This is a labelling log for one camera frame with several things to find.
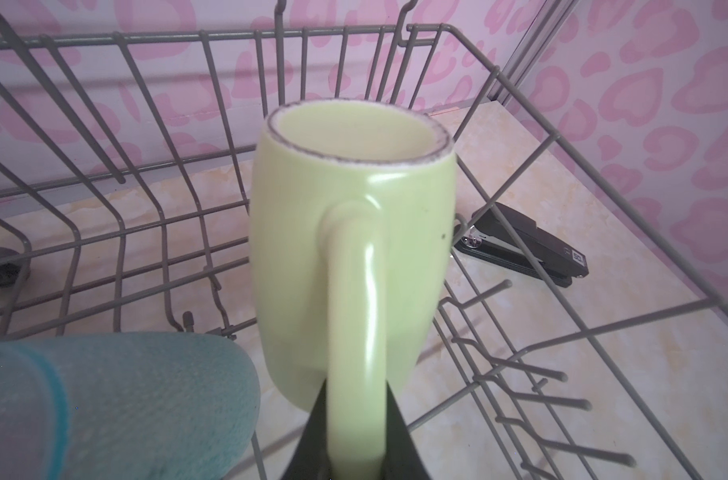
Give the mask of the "cream green-handled mug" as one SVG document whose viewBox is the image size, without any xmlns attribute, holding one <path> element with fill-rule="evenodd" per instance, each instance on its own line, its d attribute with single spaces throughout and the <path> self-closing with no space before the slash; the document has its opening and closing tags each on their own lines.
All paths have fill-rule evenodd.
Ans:
<svg viewBox="0 0 728 480">
<path fill-rule="evenodd" d="M 453 137 L 427 115 L 317 99 L 265 120 L 249 218 L 257 325 L 281 394 L 306 411 L 324 398 L 336 479 L 382 471 L 387 393 L 437 308 L 455 200 Z"/>
</svg>

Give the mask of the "teal textured plastic cup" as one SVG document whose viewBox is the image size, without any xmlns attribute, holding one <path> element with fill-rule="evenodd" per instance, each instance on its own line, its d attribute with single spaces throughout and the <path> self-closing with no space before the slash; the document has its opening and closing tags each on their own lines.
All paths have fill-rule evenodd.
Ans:
<svg viewBox="0 0 728 480">
<path fill-rule="evenodd" d="M 255 367 L 225 338 L 0 342 L 0 479 L 220 479 L 259 408 Z"/>
</svg>

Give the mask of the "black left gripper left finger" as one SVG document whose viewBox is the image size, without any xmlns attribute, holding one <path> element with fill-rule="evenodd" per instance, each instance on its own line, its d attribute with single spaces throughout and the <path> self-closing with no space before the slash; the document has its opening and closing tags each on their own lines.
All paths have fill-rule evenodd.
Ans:
<svg viewBox="0 0 728 480">
<path fill-rule="evenodd" d="M 324 480 L 329 478 L 326 382 L 323 382 L 301 438 L 281 479 Z"/>
</svg>

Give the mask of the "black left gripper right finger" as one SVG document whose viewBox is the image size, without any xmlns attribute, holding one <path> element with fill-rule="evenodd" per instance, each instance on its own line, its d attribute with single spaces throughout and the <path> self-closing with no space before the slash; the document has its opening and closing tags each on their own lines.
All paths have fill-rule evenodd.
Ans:
<svg viewBox="0 0 728 480">
<path fill-rule="evenodd" d="M 385 480 L 430 480 L 395 396 L 387 385 L 386 453 L 383 461 Z"/>
</svg>

